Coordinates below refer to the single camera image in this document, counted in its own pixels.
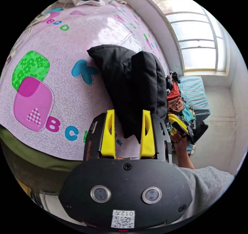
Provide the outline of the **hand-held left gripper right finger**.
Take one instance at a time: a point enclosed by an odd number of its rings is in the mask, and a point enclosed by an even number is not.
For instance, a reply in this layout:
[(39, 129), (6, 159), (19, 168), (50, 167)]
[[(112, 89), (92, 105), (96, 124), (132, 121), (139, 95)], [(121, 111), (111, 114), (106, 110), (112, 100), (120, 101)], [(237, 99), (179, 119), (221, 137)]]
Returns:
[(155, 143), (154, 143), (151, 113), (148, 110), (143, 110), (139, 158), (150, 159), (153, 158), (154, 156), (155, 156)]

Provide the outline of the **person's right hand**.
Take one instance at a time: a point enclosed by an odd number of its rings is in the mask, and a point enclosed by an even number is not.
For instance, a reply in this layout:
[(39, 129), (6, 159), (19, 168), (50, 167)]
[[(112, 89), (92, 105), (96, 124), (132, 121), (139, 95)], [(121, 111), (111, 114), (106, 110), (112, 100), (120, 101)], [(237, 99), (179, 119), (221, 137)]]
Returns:
[(177, 149), (186, 149), (188, 145), (187, 136), (181, 135), (178, 131), (171, 135), (171, 142), (173, 143), (174, 147)]

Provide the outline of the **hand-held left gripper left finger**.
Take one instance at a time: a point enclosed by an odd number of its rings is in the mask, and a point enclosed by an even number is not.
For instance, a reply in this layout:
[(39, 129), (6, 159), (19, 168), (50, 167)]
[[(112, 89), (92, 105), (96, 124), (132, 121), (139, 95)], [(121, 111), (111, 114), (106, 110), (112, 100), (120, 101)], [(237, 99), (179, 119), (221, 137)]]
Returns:
[(108, 110), (103, 129), (100, 153), (103, 157), (115, 159), (115, 112)]

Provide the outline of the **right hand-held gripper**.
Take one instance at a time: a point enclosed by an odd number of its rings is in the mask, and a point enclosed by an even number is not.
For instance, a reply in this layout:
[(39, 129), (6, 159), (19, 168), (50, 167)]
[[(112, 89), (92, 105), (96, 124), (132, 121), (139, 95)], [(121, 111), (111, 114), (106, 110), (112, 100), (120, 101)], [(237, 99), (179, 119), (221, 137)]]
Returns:
[(188, 142), (195, 144), (207, 131), (208, 124), (202, 120), (195, 128), (186, 125), (177, 115), (168, 114), (170, 124), (180, 133), (181, 137), (186, 137)]

